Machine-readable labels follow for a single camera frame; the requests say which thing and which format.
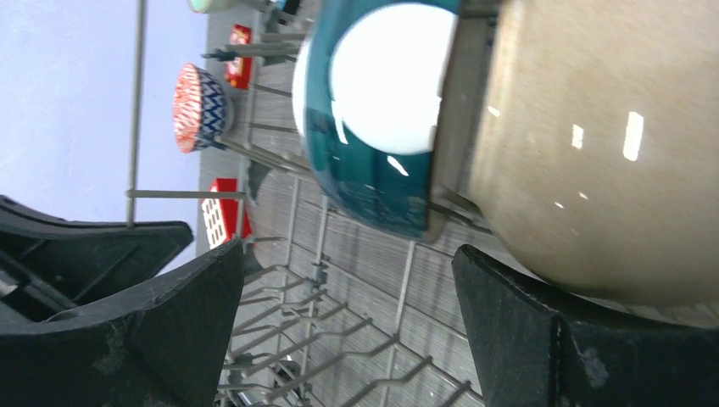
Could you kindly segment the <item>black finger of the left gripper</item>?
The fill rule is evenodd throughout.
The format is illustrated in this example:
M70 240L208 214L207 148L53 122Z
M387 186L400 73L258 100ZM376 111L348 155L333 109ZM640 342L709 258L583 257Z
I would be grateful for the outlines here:
M183 221L65 220L2 196L1 321L47 321L133 287L192 240Z

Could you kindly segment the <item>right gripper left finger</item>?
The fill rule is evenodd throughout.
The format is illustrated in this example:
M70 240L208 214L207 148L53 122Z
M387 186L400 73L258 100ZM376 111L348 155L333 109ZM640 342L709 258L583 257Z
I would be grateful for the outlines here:
M233 241L51 321L2 325L2 405L212 405L242 259Z

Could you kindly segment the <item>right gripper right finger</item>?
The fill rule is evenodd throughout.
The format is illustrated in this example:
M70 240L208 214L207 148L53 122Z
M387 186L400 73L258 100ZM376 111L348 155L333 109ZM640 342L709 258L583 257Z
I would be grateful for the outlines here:
M452 270L485 405L717 405L717 329L600 306L468 244Z

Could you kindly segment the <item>grey wire dish rack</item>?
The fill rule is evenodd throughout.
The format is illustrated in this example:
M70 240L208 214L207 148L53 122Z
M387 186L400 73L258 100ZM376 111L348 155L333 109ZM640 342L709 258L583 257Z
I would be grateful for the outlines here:
M210 56L287 57L293 74L301 45L325 1L293 16L275 1L242 1L254 17L248 43L222 42ZM718 331L718 299L692 305L624 304L572 293L521 265L468 197L493 43L503 1L457 1L435 131L438 172L431 210L447 219L439 237L420 242L365 226L333 205L310 167L295 121L287 152L266 139L267 114L251 82L233 102L234 122L216 141L247 161L242 201L262 199L254 223L286 215L287 232L255 233L246 244L267 266L255 273L249 303L262 311L231 334L223 399L256 393L262 405L487 406L455 290L452 261L468 244L520 273L600 306L653 321ZM293 114L293 89L286 92Z

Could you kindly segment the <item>pale green celadon bowl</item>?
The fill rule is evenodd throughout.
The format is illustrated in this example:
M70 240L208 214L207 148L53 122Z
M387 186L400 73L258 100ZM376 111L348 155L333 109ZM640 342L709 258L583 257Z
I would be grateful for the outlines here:
M225 12L239 6L241 0L188 0L190 9L198 14Z

